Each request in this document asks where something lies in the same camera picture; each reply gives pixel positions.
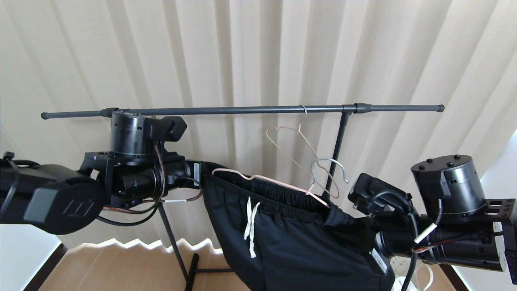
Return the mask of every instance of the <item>white drawstring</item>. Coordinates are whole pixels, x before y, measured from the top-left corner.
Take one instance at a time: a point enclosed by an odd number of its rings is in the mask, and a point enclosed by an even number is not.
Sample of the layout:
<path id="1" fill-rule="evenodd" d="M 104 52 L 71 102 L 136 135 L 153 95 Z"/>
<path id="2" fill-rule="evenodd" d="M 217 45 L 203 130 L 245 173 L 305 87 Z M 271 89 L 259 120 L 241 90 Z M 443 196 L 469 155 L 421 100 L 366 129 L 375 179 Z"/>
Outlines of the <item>white drawstring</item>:
<path id="1" fill-rule="evenodd" d="M 257 257 L 255 254 L 255 243 L 253 239 L 255 238 L 255 215 L 257 214 L 257 210 L 259 209 L 260 202 L 253 207 L 251 210 L 251 197 L 248 197 L 248 204 L 246 205 L 246 214 L 248 215 L 248 223 L 246 224 L 246 229 L 244 230 L 244 240 L 247 240 L 248 236 L 250 237 L 250 256 L 251 258 Z"/>

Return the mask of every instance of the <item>wooden floor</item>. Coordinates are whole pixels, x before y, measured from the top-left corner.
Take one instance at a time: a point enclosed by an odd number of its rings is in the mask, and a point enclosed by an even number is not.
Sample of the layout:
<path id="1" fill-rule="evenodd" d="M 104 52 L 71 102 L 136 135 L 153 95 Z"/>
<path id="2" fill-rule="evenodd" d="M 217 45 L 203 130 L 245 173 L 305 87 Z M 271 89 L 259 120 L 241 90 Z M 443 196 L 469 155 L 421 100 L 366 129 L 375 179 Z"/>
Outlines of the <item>wooden floor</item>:
<path id="1" fill-rule="evenodd" d="M 178 242 L 187 271 L 194 253 L 200 255 L 199 268 L 228 268 L 220 250 L 209 240 L 191 246 Z M 454 290 L 440 268 L 433 268 L 434 283 L 428 291 Z M 425 286 L 429 276 L 426 268 L 419 270 Z M 168 290 L 185 289 L 185 280 L 172 248 L 161 242 L 145 245 L 139 240 L 121 244 L 110 240 L 102 244 L 83 244 L 69 250 L 41 287 L 55 290 Z M 246 291 L 245 284 L 234 273 L 197 274 L 195 291 Z"/>

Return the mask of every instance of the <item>garment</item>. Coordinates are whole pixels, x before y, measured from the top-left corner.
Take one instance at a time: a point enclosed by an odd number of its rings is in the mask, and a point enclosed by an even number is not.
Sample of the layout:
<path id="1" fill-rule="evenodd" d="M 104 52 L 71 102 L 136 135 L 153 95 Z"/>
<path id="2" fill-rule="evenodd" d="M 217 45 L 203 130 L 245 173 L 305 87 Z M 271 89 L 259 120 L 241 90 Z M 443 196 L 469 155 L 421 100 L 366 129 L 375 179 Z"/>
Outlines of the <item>garment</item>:
<path id="1" fill-rule="evenodd" d="M 205 163 L 205 207 L 228 265 L 252 291 L 391 290 L 392 270 L 374 274 L 357 247 L 333 235 L 333 228 L 353 220 L 336 205 L 326 201 L 328 209 L 305 193 L 260 179 L 212 175 L 215 168 L 223 166 Z M 250 225 L 253 258 L 249 235 L 245 239 Z"/>

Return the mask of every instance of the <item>beige curtain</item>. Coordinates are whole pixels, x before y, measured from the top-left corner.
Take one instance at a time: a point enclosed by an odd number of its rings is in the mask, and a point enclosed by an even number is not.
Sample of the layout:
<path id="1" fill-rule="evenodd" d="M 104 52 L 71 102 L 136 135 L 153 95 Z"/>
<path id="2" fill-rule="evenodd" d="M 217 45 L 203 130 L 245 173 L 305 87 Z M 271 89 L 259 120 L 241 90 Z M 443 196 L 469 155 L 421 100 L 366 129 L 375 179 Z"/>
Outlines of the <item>beige curtain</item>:
<path id="1" fill-rule="evenodd" d="M 499 1 L 18 1 L 0 4 L 2 151 L 79 168 L 106 150 L 109 120 L 47 120 L 42 111 L 106 107 L 444 104 L 443 113 L 350 117 L 340 161 L 412 192 L 409 170 L 428 157 L 472 155 L 483 174 L 517 127 L 517 2 Z M 309 186 L 266 139 L 303 114 L 189 116 L 190 159 Z M 332 156 L 338 113 L 310 114 L 302 130 Z M 274 140 L 309 168 L 292 132 Z M 323 171 L 318 180 L 325 182 Z M 356 215 L 338 182 L 334 199 Z M 177 190 L 170 198 L 195 195 Z M 215 239 L 202 200 L 167 204 L 177 238 Z M 105 213 L 119 221 L 135 220 Z M 61 236 L 69 247 L 115 237 L 166 239 L 158 215 L 136 227 L 95 221 Z"/>

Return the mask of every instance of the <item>hanger hook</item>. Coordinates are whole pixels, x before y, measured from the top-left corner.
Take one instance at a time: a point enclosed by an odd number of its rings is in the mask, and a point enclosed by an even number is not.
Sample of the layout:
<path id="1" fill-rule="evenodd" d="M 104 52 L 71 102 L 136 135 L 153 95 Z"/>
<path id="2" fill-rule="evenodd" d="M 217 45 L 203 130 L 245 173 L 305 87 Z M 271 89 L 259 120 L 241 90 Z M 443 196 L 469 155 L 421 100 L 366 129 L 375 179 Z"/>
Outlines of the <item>hanger hook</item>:
<path id="1" fill-rule="evenodd" d="M 304 105 L 300 105 L 300 106 L 301 106 L 301 107 L 303 108 L 303 110 L 305 111 L 305 116 L 304 116 L 304 117 L 303 117 L 303 119 L 300 121 L 300 124 L 298 125 L 298 130 L 300 130 L 300 129 L 301 129 L 301 124 L 305 121 L 305 119 L 307 119 L 307 108 L 305 108 L 305 106 L 304 106 Z"/>
<path id="2" fill-rule="evenodd" d="M 312 164 L 311 164 L 312 184 L 314 184 L 316 182 L 316 175 L 314 174 L 314 164 L 317 163 L 318 161 L 322 161 L 322 160 L 331 161 L 333 163 L 336 163 L 343 170 L 343 180 L 348 184 L 348 180 L 346 179 L 345 167 L 343 167 L 343 165 L 341 165 L 341 163 L 338 162 L 337 160 L 335 160 L 333 158 L 329 158 L 329 157 L 317 158 L 312 162 Z"/>

